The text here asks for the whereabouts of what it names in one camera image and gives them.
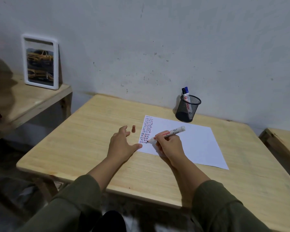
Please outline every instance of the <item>white picture frame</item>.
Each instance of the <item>white picture frame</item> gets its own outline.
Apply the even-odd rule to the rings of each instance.
[[[22,48],[25,83],[57,90],[59,88],[58,41],[50,37],[23,34]]]

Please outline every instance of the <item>sleeve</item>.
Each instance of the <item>sleeve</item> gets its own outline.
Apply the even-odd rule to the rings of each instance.
[[[18,232],[89,231],[101,217],[101,190],[90,175],[78,177],[60,191]]]
[[[204,231],[271,231],[214,180],[202,183],[195,191],[191,218]]]

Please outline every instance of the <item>white paper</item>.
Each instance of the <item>white paper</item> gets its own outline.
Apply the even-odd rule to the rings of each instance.
[[[139,143],[142,143],[143,147],[138,151],[161,156],[161,153],[156,149],[155,143],[147,143],[147,140],[157,133],[181,126],[185,126],[186,131],[177,135],[182,141],[185,155],[189,160],[195,164],[229,169],[210,127],[187,124],[180,121],[145,116],[139,139]]]

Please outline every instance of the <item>hand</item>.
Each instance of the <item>hand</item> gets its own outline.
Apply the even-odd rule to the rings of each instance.
[[[107,158],[112,160],[119,160],[121,164],[127,161],[134,152],[139,148],[142,148],[142,144],[137,143],[130,146],[127,143],[127,136],[130,135],[130,131],[126,131],[127,125],[121,127],[118,133],[114,133],[109,143]]]
[[[186,157],[183,150],[182,141],[177,135],[164,138],[161,134],[165,132],[167,131],[158,133],[155,136],[157,140],[156,146],[162,154],[165,154],[168,157],[173,167],[176,167],[177,161]]]

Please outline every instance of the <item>marker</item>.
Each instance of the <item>marker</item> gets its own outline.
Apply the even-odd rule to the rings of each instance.
[[[182,88],[182,93],[183,93],[183,99],[186,102],[190,102],[188,87]],[[186,107],[187,107],[187,111],[190,111],[190,104],[189,103],[186,103]]]
[[[171,131],[167,131],[165,133],[162,133],[161,135],[164,138],[167,138],[167,137],[173,136],[175,134],[178,134],[178,133],[181,133],[181,132],[184,132],[184,131],[186,131],[186,128],[185,128],[185,126],[182,126],[182,127],[177,128],[177,129],[173,129]],[[154,142],[154,141],[156,141],[156,137],[152,137],[147,142]]]

